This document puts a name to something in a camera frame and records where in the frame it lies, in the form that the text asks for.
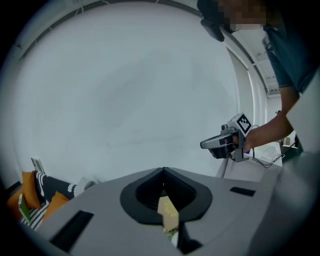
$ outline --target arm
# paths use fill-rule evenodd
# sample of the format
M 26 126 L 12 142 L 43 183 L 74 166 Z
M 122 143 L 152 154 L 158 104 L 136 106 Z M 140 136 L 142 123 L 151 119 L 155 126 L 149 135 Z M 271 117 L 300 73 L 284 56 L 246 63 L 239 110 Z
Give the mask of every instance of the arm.
M 294 130 L 287 120 L 286 114 L 299 98 L 299 94 L 293 86 L 280 88 L 282 108 L 270 122 L 253 129 L 246 137 L 244 152 L 261 145 L 281 140 Z

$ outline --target wire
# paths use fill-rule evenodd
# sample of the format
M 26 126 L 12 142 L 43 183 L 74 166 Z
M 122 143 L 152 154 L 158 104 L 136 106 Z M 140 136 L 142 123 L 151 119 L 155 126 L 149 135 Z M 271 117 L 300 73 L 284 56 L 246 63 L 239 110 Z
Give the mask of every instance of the wire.
M 295 143 L 293 143 L 290 147 L 288 147 L 283 153 L 279 154 L 272 162 L 270 163 L 262 163 L 260 160 L 256 159 L 255 157 L 255 148 L 252 149 L 253 151 L 253 157 L 252 157 L 252 160 L 256 161 L 258 164 L 262 165 L 264 168 L 269 168 L 271 167 L 276 161 L 278 161 L 280 158 L 284 157 L 285 156 L 285 153 L 290 149 L 292 148 L 292 146 L 294 145 Z

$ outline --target striped fabric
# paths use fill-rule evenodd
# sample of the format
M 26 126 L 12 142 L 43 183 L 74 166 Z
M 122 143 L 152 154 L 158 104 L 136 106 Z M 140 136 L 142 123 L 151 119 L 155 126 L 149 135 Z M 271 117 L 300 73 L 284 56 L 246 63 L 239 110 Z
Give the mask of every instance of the striped fabric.
M 48 201 L 43 202 L 41 204 L 41 209 L 31 209 L 30 210 L 30 218 L 31 218 L 30 224 L 27 222 L 27 220 L 24 217 L 22 217 L 20 219 L 20 222 L 22 224 L 29 226 L 33 230 L 37 230 L 40 227 L 40 225 L 44 219 L 44 215 L 47 211 L 48 205 L 49 205 Z

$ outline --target sleeve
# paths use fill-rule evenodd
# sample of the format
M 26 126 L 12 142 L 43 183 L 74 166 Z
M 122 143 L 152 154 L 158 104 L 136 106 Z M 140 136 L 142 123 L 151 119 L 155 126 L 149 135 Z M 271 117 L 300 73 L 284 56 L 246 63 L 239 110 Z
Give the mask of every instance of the sleeve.
M 278 82 L 279 88 L 293 86 L 291 78 L 279 62 L 277 56 L 270 49 L 266 48 L 265 50 L 271 62 L 271 66 L 274 70 L 276 81 Z

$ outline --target orange object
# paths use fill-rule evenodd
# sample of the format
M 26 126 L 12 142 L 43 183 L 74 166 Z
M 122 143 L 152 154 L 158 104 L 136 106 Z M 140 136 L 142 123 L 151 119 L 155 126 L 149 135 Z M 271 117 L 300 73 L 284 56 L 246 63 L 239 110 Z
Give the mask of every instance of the orange object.
M 33 171 L 22 172 L 22 187 L 28 208 L 41 209 L 41 204 L 36 192 L 35 173 Z
M 6 207 L 8 207 L 12 216 L 16 221 L 19 221 L 22 217 L 19 211 L 19 196 L 20 194 L 24 194 L 24 188 L 21 187 L 14 195 L 12 195 L 8 201 L 6 201 Z
M 46 212 L 43 216 L 43 221 L 49 218 L 49 216 L 58 210 L 61 206 L 68 203 L 70 200 L 66 198 L 63 194 L 59 193 L 58 191 L 55 192 L 55 195 L 51 199 L 51 203 L 48 205 Z

